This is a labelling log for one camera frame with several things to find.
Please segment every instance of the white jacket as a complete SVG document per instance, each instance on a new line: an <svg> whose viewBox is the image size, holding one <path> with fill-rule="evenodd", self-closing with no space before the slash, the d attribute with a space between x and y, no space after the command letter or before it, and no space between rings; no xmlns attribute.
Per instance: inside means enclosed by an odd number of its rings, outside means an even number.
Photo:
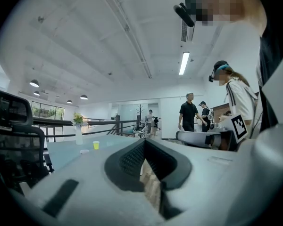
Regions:
<svg viewBox="0 0 283 226"><path fill-rule="evenodd" d="M245 121L253 120L256 109L254 100L257 99L257 96L252 89L234 77L227 83L226 90L229 95L231 113L233 115L240 113Z"/></svg>

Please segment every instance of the white desk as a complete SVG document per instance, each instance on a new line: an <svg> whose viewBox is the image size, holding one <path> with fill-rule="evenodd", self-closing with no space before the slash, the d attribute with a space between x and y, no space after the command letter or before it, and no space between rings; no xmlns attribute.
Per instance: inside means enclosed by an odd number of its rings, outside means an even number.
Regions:
<svg viewBox="0 0 283 226"><path fill-rule="evenodd" d="M97 150L93 148L93 141L100 142L100 149L106 148L108 146L118 146L118 145L130 145L139 138L133 137L122 137L115 135L105 135L92 138L84 138L83 144L77 145L75 141L64 141L64 142L51 142L47 143L48 153L51 159L52 166L55 171L61 169L66 164L79 157L80 151L87 149L89 153L96 153Z"/></svg>

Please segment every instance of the hand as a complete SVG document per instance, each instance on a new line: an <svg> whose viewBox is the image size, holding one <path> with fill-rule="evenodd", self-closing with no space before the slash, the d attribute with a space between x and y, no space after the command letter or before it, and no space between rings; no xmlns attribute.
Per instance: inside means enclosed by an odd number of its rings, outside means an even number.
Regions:
<svg viewBox="0 0 283 226"><path fill-rule="evenodd" d="M225 119L227 119L227 116L226 115L222 115L222 116L219 117L219 122L222 122Z"/></svg>

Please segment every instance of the black strap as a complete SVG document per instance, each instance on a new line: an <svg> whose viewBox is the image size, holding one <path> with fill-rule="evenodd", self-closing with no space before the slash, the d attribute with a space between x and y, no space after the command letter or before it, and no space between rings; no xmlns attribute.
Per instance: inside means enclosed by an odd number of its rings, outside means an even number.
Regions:
<svg viewBox="0 0 283 226"><path fill-rule="evenodd" d="M75 188L79 182L72 179L67 180L56 194L51 198L51 200L44 206L43 211L47 214L56 217L61 211L62 207L65 205L71 194L74 192Z"/></svg>

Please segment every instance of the ponytail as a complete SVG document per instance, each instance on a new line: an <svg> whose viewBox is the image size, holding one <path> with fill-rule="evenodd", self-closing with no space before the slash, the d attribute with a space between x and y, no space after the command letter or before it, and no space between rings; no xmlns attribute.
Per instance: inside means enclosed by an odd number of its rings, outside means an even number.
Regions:
<svg viewBox="0 0 283 226"><path fill-rule="evenodd" d="M240 81L242 81L247 86L250 86L248 81L244 78L244 76L240 73L234 72L234 70L231 67L227 67L224 69L226 74L229 74L231 77L237 77Z"/></svg>

